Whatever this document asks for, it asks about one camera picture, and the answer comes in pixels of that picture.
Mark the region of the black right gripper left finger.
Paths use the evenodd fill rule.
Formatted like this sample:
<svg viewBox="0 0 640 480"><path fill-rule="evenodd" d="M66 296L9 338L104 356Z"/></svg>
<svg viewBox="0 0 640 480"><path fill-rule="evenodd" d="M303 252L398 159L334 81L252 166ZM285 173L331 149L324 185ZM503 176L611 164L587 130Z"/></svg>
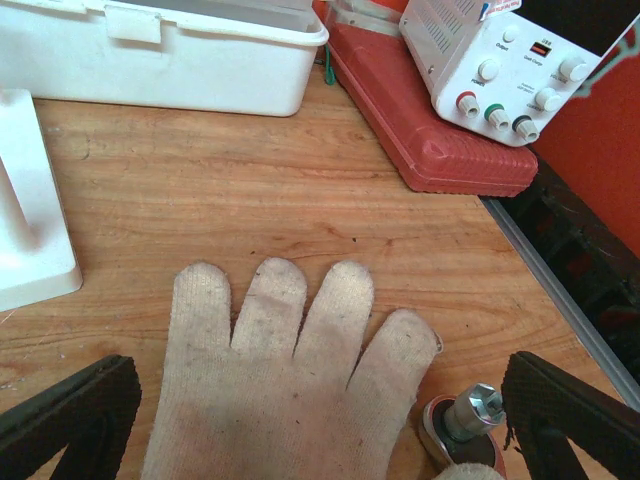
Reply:
<svg viewBox="0 0 640 480"><path fill-rule="evenodd" d="M1 414L1 477L114 479L141 402L134 359L109 355Z"/></svg>

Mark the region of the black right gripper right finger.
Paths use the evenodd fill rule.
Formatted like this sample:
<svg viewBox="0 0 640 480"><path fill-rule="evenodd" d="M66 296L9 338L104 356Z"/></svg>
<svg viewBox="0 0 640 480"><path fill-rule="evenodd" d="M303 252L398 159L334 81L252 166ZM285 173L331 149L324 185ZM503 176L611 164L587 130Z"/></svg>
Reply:
<svg viewBox="0 0 640 480"><path fill-rule="evenodd" d="M572 444L617 479L639 477L639 413L527 351L501 385L508 433L533 479L586 479Z"/></svg>

